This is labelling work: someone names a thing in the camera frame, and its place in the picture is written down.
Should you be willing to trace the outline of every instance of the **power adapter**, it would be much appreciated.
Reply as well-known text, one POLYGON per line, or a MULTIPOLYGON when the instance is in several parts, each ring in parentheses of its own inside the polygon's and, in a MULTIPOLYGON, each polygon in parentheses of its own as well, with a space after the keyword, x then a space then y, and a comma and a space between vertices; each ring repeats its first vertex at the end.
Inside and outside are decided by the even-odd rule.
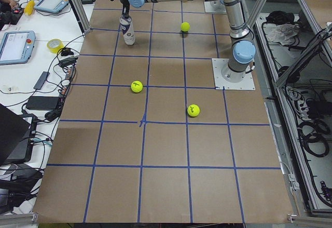
POLYGON ((89 5, 89 4, 93 4, 95 2, 95 0, 81 0, 82 5, 89 5))
POLYGON ((71 57, 71 58, 65 58, 59 61, 59 66, 61 68, 68 67, 69 65, 72 65, 76 63, 77 58, 71 57))

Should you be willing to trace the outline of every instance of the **white table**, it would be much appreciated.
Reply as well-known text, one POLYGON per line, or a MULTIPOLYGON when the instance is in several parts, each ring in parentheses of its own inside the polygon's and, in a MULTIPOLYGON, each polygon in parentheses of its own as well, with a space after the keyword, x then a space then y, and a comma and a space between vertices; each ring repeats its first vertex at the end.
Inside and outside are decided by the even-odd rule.
MULTIPOLYGON (((87 14, 88 19, 90 19, 94 5, 84 5, 84 10, 87 14)), ((70 7, 66 7, 63 11, 69 10, 70 7)), ((37 82, 43 71, 47 71, 50 63, 52 62, 55 54, 51 53, 47 48, 47 42, 53 38, 58 38, 63 41, 66 45, 69 41, 75 39, 82 35, 81 30, 78 26, 76 18, 73 11, 59 15, 59 16, 43 16, 36 11, 30 16, 23 15, 17 25, 3 27, 5 31, 0 32, 0 39, 3 38, 5 32, 9 31, 34 31, 36 34, 36 42, 32 55, 26 64, 13 64, 13 65, 1 65, 0 66, 0 89, 4 92, 30 92, 34 91, 33 87, 37 82)), ((84 38, 81 37, 74 42, 72 42, 69 47, 80 51, 84 38)), ((60 78, 53 71, 53 66, 57 64, 54 61, 50 69, 50 75, 48 80, 54 83, 59 83, 60 78)), ((57 67, 56 71, 64 76, 61 68, 57 67)), ((42 92, 49 92, 55 88, 55 85, 45 82, 42 92)), ((27 99, 31 94, 13 94, 5 95, 0 93, 0 103, 8 106, 27 99)), ((58 96, 57 90, 48 94, 36 93, 35 96, 58 96)), ((21 114, 22 104, 9 107, 10 110, 16 114, 21 114)), ((29 111, 29 113, 35 114, 38 118, 44 119, 44 114, 46 111, 29 111)), ((38 124, 37 131, 51 135, 53 129, 53 137, 57 128, 57 121, 53 121, 49 124, 38 124)), ((51 147, 45 146, 45 158, 42 162, 42 157, 44 154, 43 145, 36 145, 33 148, 32 158, 27 163, 31 167, 41 167, 45 168, 49 157, 51 147)), ((14 212, 17 214, 29 213, 35 203, 35 199, 31 199, 30 202, 25 201, 19 208, 15 208, 14 212)))

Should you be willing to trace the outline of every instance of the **yellow object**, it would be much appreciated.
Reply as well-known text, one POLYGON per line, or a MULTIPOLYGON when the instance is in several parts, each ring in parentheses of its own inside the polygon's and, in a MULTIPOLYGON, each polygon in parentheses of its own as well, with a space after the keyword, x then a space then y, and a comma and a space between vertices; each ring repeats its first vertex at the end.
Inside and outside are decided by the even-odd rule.
POLYGON ((190 30, 190 24, 188 22, 183 22, 181 24, 181 31, 188 32, 190 30))
POLYGON ((33 8, 35 6, 35 1, 34 0, 30 0, 28 2, 28 4, 26 5, 25 9, 24 9, 24 14, 25 15, 31 15, 33 12, 33 8))
POLYGON ((49 42, 47 42, 47 48, 52 53, 57 54, 60 49, 64 47, 62 41, 60 39, 51 39, 49 42))
POLYGON ((143 84, 140 81, 133 81, 130 88, 133 92, 139 93, 143 89, 143 84))
POLYGON ((199 107, 196 104, 192 104, 188 107, 187 109, 187 113, 188 115, 190 115, 191 117, 196 117, 199 115, 199 113, 201 112, 201 110, 199 109, 199 107))

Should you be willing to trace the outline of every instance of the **hand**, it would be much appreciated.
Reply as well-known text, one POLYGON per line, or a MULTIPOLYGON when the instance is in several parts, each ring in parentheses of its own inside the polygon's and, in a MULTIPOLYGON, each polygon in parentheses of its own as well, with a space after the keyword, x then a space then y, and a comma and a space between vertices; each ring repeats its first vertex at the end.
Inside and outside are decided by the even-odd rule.
POLYGON ((15 8, 15 7, 17 6, 17 2, 14 1, 14 0, 10 0, 10 1, 9 1, 9 5, 10 5, 10 7, 13 9, 13 8, 15 8))

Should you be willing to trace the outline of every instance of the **metal bracket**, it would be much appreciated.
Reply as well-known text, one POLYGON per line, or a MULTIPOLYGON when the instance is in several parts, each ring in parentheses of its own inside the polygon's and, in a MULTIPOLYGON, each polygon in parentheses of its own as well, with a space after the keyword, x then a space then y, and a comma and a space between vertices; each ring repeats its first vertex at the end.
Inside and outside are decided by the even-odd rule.
POLYGON ((27 214, 13 214, 13 215, 1 215, 0 225, 6 224, 18 224, 18 223, 35 223, 37 221, 38 214, 27 213, 27 214))
POLYGON ((204 2, 204 8, 206 14, 227 14, 226 13, 226 7, 218 2, 215 1, 215 4, 212 4, 213 2, 204 2))
POLYGON ((296 225, 307 225, 314 226, 320 228, 331 228, 332 227, 332 219, 327 218, 316 218, 316 217, 298 217, 297 215, 288 214, 288 220, 291 223, 296 225))
POLYGON ((214 84, 216 89, 225 90, 255 90, 255 84, 251 73, 246 74, 245 77, 239 83, 232 83, 224 79, 222 76, 222 69, 229 59, 212 59, 214 84))

